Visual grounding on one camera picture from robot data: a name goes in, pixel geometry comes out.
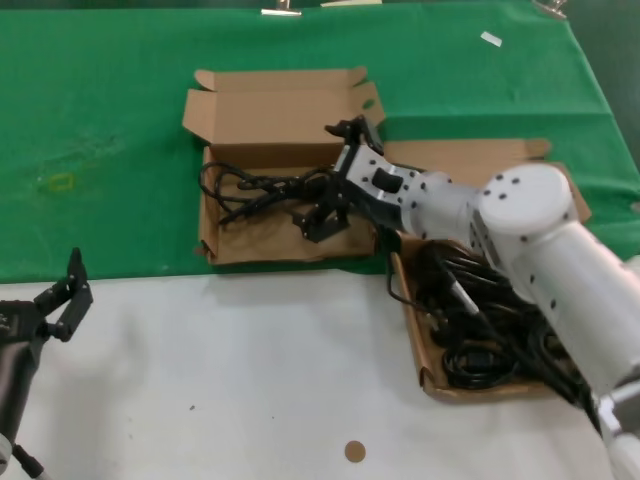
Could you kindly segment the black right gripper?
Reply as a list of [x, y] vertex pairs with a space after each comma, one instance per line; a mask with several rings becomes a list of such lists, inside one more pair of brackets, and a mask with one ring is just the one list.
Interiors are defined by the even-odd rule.
[[[384, 154], [384, 144], [377, 127], [364, 115], [326, 125], [324, 130], [341, 138], [345, 146], [364, 144], [378, 155]], [[307, 212], [291, 212], [293, 224], [300, 229], [306, 240], [320, 243], [339, 234], [350, 226], [350, 214], [365, 218], [376, 228], [401, 229], [401, 212], [398, 206], [376, 199], [336, 174], [325, 173], [323, 177], [325, 186], [319, 201]]]

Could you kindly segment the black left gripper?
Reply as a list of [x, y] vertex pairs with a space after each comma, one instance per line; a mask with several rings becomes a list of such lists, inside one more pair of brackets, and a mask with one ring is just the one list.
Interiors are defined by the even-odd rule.
[[[39, 310], [64, 310], [48, 324], [49, 335], [68, 342], [86, 316], [93, 296], [79, 248], [69, 257], [66, 276], [35, 299]], [[41, 351], [47, 340], [45, 317], [27, 301], [1, 302], [1, 434], [16, 436]]]

